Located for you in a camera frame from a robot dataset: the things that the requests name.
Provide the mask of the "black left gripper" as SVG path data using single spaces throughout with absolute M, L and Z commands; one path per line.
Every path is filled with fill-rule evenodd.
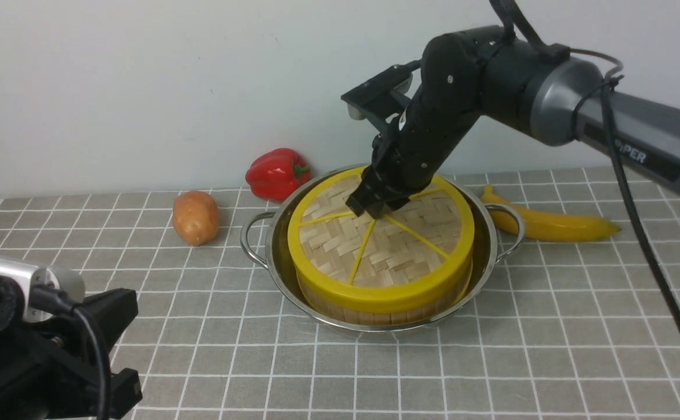
M 0 276 L 0 419 L 104 418 L 104 345 L 113 350 L 138 315 L 137 292 L 113 289 L 76 302 L 38 285 L 31 309 L 47 321 L 22 320 L 21 289 Z M 142 401 L 137 370 L 111 373 L 109 419 Z

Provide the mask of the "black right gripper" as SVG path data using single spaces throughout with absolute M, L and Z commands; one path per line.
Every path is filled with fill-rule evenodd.
M 423 191 L 481 116 L 481 59 L 469 32 L 438 36 L 420 61 L 422 83 L 388 135 L 372 144 L 370 165 L 346 200 L 357 217 L 396 212 Z

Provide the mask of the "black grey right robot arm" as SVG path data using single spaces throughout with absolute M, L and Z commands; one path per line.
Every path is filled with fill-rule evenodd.
M 615 92 L 596 64 L 546 52 L 499 26 L 442 34 L 421 59 L 343 94 L 379 134 L 347 200 L 379 218 L 427 188 L 481 117 L 548 146 L 581 141 L 680 196 L 680 109 Z

